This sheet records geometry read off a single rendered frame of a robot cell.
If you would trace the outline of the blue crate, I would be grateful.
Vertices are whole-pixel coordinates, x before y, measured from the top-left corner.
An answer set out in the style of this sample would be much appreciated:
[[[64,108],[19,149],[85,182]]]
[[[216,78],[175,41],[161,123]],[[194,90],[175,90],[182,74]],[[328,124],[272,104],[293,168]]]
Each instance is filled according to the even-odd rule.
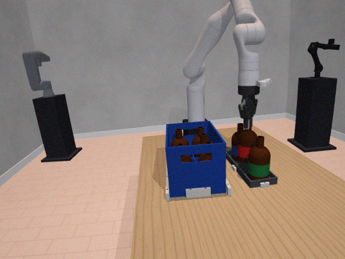
[[[195,135],[183,135],[188,146],[171,147],[176,129],[204,127],[212,144],[192,145]],[[185,189],[210,187],[211,194],[226,193],[226,142],[211,121],[166,124],[165,153],[167,158],[170,197],[186,196]],[[194,154],[211,153],[210,161],[198,161]],[[192,162],[181,163],[181,155],[189,155]]]

